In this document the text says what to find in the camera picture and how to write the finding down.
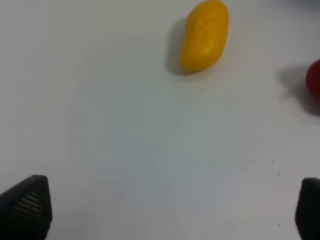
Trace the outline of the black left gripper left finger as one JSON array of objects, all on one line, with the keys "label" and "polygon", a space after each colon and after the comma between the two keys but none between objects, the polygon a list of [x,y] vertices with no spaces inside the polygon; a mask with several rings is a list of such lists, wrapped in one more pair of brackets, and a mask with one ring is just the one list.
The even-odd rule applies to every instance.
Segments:
[{"label": "black left gripper left finger", "polygon": [[48,178],[32,175],[0,195],[0,238],[44,240],[53,220]]}]

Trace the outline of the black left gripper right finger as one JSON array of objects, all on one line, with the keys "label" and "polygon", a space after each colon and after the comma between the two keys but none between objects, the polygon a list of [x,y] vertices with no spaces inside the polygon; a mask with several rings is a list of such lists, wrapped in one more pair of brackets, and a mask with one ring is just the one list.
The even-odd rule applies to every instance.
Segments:
[{"label": "black left gripper right finger", "polygon": [[304,178],[295,212],[295,224],[302,240],[320,239],[320,180]]}]

